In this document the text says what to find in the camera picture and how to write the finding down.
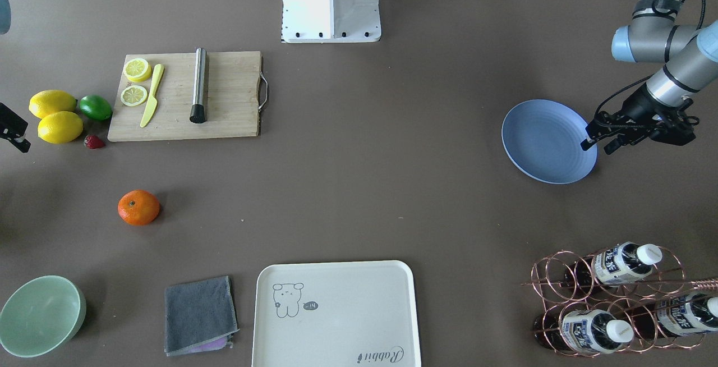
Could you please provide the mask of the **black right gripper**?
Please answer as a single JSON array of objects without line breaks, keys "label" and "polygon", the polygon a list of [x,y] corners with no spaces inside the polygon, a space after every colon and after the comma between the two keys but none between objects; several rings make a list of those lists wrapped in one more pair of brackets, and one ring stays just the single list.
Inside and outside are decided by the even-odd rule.
[{"label": "black right gripper", "polygon": [[18,116],[15,111],[1,103],[1,138],[8,140],[11,145],[20,152],[27,153],[31,142],[26,139],[25,134],[28,122]]}]

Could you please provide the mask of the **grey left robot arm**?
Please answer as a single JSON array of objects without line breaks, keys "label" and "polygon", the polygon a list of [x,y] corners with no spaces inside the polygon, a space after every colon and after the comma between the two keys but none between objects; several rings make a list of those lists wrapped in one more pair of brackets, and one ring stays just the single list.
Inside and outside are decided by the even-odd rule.
[{"label": "grey left robot arm", "polygon": [[695,139],[698,118],[687,116],[692,96],[716,80],[716,24],[677,25],[684,0],[639,0],[630,25],[620,27],[612,55],[622,62],[657,62],[661,69],[636,81],[636,90],[615,113],[597,108],[581,142],[589,150],[611,139],[605,153],[644,139],[685,145]]}]

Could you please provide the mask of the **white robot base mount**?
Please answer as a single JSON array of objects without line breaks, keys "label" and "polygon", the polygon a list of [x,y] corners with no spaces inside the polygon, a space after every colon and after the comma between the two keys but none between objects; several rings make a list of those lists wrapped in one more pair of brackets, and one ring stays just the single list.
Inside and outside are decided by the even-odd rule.
[{"label": "white robot base mount", "polygon": [[370,43],[382,37],[379,0],[282,0],[284,43]]}]

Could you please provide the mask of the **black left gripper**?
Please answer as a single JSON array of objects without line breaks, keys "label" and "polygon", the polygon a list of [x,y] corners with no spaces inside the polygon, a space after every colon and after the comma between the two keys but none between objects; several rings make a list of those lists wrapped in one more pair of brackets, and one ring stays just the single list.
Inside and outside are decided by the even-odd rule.
[{"label": "black left gripper", "polygon": [[585,152],[599,140],[616,136],[604,147],[606,155],[626,145],[636,145],[644,139],[662,144],[685,145],[696,138],[694,127],[698,117],[687,116],[685,110],[693,104],[688,96],[679,98],[676,108],[652,98],[642,86],[626,99],[619,112],[599,111],[586,126],[587,137],[580,147]]}]

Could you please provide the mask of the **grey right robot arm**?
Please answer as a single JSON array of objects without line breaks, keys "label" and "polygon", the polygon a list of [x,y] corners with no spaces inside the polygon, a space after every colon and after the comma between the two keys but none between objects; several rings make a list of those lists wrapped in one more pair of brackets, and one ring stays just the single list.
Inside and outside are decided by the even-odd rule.
[{"label": "grey right robot arm", "polygon": [[[11,27],[10,0],[1,0],[1,34],[8,33]],[[1,138],[8,140],[20,152],[26,154],[31,142],[26,139],[25,134],[28,122],[16,114],[11,108],[1,103]]]}]

